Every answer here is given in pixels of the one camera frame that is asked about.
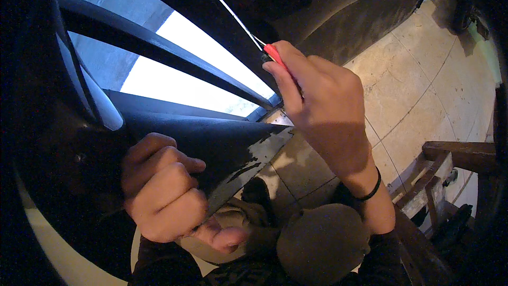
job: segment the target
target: beige floor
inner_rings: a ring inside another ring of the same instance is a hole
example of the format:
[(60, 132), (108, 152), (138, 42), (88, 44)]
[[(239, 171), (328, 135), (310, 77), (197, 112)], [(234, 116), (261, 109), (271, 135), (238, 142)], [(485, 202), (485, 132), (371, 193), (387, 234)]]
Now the beige floor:
[[(492, 42), (484, 41), (474, 24), (460, 36), (447, 29), (454, 6), (455, 0), (426, 0), (408, 20), (345, 65), (362, 79), (367, 137), (392, 194), (410, 187), (404, 182), (424, 142), (486, 139), (499, 64)], [(291, 124), (283, 110), (266, 121)], [(327, 202), (339, 182), (299, 134), (259, 175), (270, 188), (281, 222), (300, 208)], [(459, 170), (456, 183), (446, 188), (448, 201), (458, 199), (469, 177), (469, 171)], [(475, 198), (461, 197), (457, 203), (462, 201), (475, 205)]]

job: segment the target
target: wrist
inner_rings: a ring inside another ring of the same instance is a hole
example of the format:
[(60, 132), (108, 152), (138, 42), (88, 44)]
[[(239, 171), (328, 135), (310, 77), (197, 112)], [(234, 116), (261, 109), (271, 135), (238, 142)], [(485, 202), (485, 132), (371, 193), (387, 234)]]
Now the wrist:
[(369, 152), (367, 165), (365, 169), (341, 178), (344, 185), (349, 189), (352, 195), (357, 198), (364, 197), (372, 192), (378, 183), (378, 169), (375, 166), (374, 159)]

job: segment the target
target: black shoe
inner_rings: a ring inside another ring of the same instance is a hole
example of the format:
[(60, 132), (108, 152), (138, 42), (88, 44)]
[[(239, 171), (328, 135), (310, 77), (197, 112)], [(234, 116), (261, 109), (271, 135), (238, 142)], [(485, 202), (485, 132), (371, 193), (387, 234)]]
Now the black shoe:
[(273, 212), (268, 187), (266, 187), (266, 183), (263, 179), (254, 177), (245, 184), (242, 192), (242, 201), (261, 205), (266, 211), (268, 224), (271, 227), (275, 227), (275, 213)]

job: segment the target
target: hand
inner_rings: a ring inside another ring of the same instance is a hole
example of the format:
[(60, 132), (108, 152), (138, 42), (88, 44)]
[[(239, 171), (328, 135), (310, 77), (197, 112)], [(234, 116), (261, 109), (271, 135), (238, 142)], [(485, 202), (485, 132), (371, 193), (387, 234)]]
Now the hand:
[(148, 134), (128, 150), (122, 163), (124, 207), (141, 235), (160, 243), (192, 235), (224, 253), (246, 240), (243, 229), (223, 229), (213, 217), (199, 226), (208, 204), (189, 173), (205, 168), (204, 161), (187, 157), (173, 138), (159, 133)]
[(371, 164), (371, 146), (360, 78), (321, 57), (304, 56), (287, 41), (273, 45), (290, 74), (276, 62), (263, 68), (274, 76), (288, 117), (337, 176), (345, 180), (363, 171)]

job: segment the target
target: sleeve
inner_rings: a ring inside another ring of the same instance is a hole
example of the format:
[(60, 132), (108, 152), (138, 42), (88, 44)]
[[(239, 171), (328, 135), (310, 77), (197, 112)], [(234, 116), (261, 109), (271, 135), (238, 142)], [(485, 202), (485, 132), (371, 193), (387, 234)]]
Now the sleeve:
[(400, 245), (394, 231), (373, 235), (369, 241), (370, 253), (358, 270), (361, 285), (401, 285), (404, 268), (400, 262)]
[(193, 285), (201, 279), (198, 265), (178, 244), (156, 243), (141, 237), (138, 262), (129, 286)]

